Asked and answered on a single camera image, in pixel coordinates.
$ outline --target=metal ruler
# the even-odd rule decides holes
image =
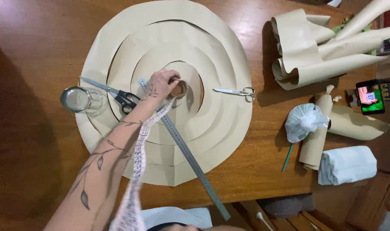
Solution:
[[[146,92],[146,79],[140,78],[138,80],[138,84],[141,86],[142,90]],[[177,143],[179,149],[182,151],[183,156],[185,156],[186,160],[188,161],[189,165],[192,167],[192,170],[195,172],[199,180],[201,181],[203,187],[205,188],[206,192],[208,193],[209,197],[212,199],[215,206],[218,208],[219,212],[222,214],[223,218],[227,221],[231,216],[228,213],[228,210],[226,210],[225,206],[223,205],[222,201],[219,199],[218,195],[216,194],[215,190],[213,189],[212,185],[208,181],[208,178],[206,178],[205,173],[203,173],[201,167],[199,166],[198,162],[196,161],[195,157],[192,155],[192,152],[189,150],[188,146],[185,144],[185,141],[182,139],[181,135],[179,134],[177,128],[175,127],[174,123],[172,123],[171,118],[169,118],[168,115],[163,116],[162,122],[168,129],[169,133],[171,134],[172,138]]]

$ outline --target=wooden table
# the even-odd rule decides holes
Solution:
[[[63,200],[89,153],[74,114],[59,102],[63,89],[79,81],[99,29],[124,8],[145,0],[0,0],[0,229],[40,230]],[[349,13],[287,0],[199,0],[220,16],[241,41],[257,91],[243,143],[206,175],[223,202],[310,192],[317,176],[297,162],[283,127],[288,112],[307,103],[326,82],[284,91],[274,81],[276,42],[272,16],[304,8],[331,15],[331,26]],[[374,78],[374,66],[340,79],[333,95]],[[328,134],[325,149],[361,144]],[[119,197],[127,179],[123,178]],[[144,185],[143,208],[211,204],[198,179],[177,187]]]

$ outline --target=tattooed arm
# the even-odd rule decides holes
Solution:
[[[95,231],[104,228],[141,125],[178,84],[179,78],[177,71],[165,69],[151,76],[145,97],[95,148],[45,231]]]

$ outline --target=phone screen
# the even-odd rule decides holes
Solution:
[[[357,88],[364,113],[384,110],[383,97],[378,84]]]

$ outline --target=white fabric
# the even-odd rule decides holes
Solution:
[[[309,132],[318,127],[327,127],[329,117],[323,116],[319,106],[315,104],[300,104],[294,107],[285,123],[289,142],[296,143],[303,140]]]
[[[156,207],[142,210],[141,216],[147,229],[169,222],[191,224],[202,229],[212,227],[209,210],[205,207],[185,210],[178,207]]]
[[[320,185],[340,185],[376,175],[377,160],[367,146],[324,151],[319,166]]]

